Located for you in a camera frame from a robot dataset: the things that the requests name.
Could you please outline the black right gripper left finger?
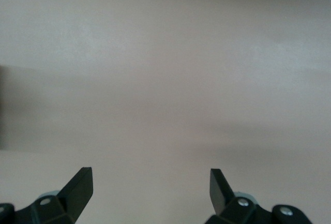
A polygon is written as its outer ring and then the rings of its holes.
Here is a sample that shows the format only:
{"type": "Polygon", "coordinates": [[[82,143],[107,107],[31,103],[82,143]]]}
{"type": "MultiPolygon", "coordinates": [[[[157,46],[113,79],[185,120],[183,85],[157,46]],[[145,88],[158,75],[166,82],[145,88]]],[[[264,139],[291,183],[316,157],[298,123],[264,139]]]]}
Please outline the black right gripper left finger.
{"type": "Polygon", "coordinates": [[[76,224],[92,195],[92,168],[82,167],[60,191],[44,193],[23,209],[0,203],[0,224],[76,224]]]}

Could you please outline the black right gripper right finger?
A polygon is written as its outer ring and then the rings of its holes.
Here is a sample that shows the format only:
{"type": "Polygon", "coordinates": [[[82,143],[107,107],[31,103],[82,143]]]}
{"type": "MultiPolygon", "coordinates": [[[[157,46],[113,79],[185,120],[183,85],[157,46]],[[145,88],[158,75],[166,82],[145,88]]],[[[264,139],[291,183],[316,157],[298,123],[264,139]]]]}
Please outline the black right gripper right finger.
{"type": "Polygon", "coordinates": [[[278,204],[269,212],[251,195],[233,192],[220,169],[210,170],[209,196],[215,214],[205,224],[312,224],[294,206],[278,204]]]}

